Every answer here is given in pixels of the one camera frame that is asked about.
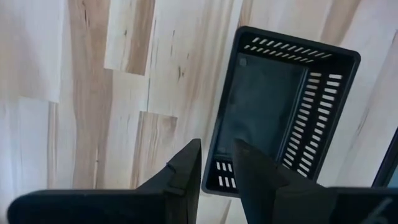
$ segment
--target black plastic tray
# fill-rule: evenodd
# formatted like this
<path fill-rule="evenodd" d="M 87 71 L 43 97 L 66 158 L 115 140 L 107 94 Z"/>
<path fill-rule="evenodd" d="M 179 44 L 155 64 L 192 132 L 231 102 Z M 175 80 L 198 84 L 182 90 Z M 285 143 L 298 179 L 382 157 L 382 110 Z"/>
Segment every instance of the black plastic tray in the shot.
<path fill-rule="evenodd" d="M 203 191 L 238 197 L 232 166 L 235 138 L 316 180 L 360 60 L 351 50 L 253 27 L 239 28 Z"/>

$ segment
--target ventilation slot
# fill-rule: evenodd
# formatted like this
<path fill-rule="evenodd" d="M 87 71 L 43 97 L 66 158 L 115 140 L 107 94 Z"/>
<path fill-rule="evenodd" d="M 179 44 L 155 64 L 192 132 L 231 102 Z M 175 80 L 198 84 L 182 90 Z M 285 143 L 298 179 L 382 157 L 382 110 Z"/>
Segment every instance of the ventilation slot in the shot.
<path fill-rule="evenodd" d="M 301 174 L 302 176 L 307 177 L 307 175 L 303 171 L 301 171 L 300 169 L 297 169 L 297 172 L 299 174 Z"/>

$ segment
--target wood plank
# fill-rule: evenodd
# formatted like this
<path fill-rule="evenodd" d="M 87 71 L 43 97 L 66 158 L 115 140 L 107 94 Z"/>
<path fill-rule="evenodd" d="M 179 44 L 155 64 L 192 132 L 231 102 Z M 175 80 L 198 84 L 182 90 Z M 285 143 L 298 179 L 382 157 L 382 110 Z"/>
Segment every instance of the wood plank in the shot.
<path fill-rule="evenodd" d="M 322 185 L 336 184 L 344 172 L 341 168 L 347 153 L 354 149 L 368 100 L 398 28 L 397 10 L 397 1 L 362 0 L 340 44 L 358 51 L 362 61 L 318 178 Z"/>
<path fill-rule="evenodd" d="M 131 188 L 149 180 L 181 149 L 174 146 L 177 118 L 141 111 L 132 163 Z"/>
<path fill-rule="evenodd" d="M 104 179 L 98 187 L 130 188 L 135 136 L 137 136 L 140 111 L 147 109 L 148 83 L 147 77 L 113 72 L 113 100 Z"/>
<path fill-rule="evenodd" d="M 398 32 L 383 63 L 363 123 L 337 185 L 370 187 L 398 127 Z"/>
<path fill-rule="evenodd" d="M 11 66 L 22 96 L 58 101 L 63 1 L 2 1 L 7 25 L 2 33 L 14 38 L 0 43 L 13 48 Z"/>
<path fill-rule="evenodd" d="M 62 32 L 60 102 L 49 111 L 49 188 L 71 189 L 75 168 L 77 127 L 73 104 L 73 65 L 70 13 L 66 2 Z"/>
<path fill-rule="evenodd" d="M 155 0 L 113 0 L 109 10 L 105 68 L 144 75 Z"/>
<path fill-rule="evenodd" d="M 69 1 L 76 154 L 73 187 L 92 189 L 104 172 L 112 102 L 112 74 L 104 55 L 109 0 Z"/>
<path fill-rule="evenodd" d="M 173 0 L 155 6 L 148 111 L 178 117 L 177 148 L 206 136 L 233 4 Z"/>
<path fill-rule="evenodd" d="M 319 40 L 331 0 L 244 0 L 241 26 Z"/>
<path fill-rule="evenodd" d="M 17 195 L 47 188 L 48 101 L 21 97 L 18 102 L 19 148 L 16 164 Z"/>
<path fill-rule="evenodd" d="M 217 195 L 199 196 L 197 224 L 226 223 L 231 199 Z"/>

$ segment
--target wooden surface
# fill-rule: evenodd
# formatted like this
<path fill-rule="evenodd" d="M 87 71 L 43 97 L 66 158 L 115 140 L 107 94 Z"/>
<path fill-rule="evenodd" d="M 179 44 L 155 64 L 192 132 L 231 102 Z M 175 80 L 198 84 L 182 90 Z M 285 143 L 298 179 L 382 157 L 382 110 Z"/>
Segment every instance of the wooden surface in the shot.
<path fill-rule="evenodd" d="M 369 185 L 397 125 L 397 11 L 395 0 L 0 1 L 0 223 L 33 190 L 136 188 L 192 138 L 204 169 L 239 26 L 361 54 L 318 182 Z M 245 223 L 240 201 L 201 192 L 197 223 Z"/>

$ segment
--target dark wood streak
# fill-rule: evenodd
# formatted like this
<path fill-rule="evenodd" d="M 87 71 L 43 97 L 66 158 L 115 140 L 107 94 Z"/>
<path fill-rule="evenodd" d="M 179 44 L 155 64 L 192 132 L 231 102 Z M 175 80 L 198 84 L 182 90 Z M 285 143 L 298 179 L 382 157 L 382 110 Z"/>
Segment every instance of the dark wood streak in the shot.
<path fill-rule="evenodd" d="M 103 68 L 109 0 L 68 3 L 77 128 L 73 188 L 101 188 L 112 103 L 112 74 Z"/>
<path fill-rule="evenodd" d="M 137 0 L 126 72 L 145 75 L 155 0 Z"/>

